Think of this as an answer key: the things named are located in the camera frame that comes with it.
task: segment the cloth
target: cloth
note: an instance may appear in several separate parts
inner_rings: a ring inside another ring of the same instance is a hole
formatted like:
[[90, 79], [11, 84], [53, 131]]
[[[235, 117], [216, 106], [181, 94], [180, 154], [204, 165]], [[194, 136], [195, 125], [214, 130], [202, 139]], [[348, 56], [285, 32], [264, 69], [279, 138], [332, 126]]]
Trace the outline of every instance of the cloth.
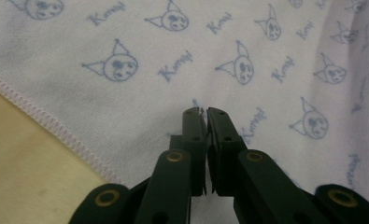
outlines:
[[[0, 1], [0, 93], [129, 188], [213, 106], [300, 188], [369, 201], [369, 0]], [[232, 199], [192, 223], [237, 223]]]

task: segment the fabric edge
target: fabric edge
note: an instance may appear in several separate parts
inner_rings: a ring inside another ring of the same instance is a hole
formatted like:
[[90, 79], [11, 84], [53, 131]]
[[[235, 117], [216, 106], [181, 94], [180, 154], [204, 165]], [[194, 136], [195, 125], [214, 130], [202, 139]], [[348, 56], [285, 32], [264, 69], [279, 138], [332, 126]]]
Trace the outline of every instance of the fabric edge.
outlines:
[[111, 183], [124, 185], [116, 173], [112, 171], [108, 165], [103, 164], [79, 138], [69, 132], [52, 115], [25, 99], [18, 91], [11, 88], [2, 78], [0, 78], [0, 94], [44, 127], [47, 131], [55, 135], [62, 143], [87, 162], [93, 170], [99, 173], [104, 179]]

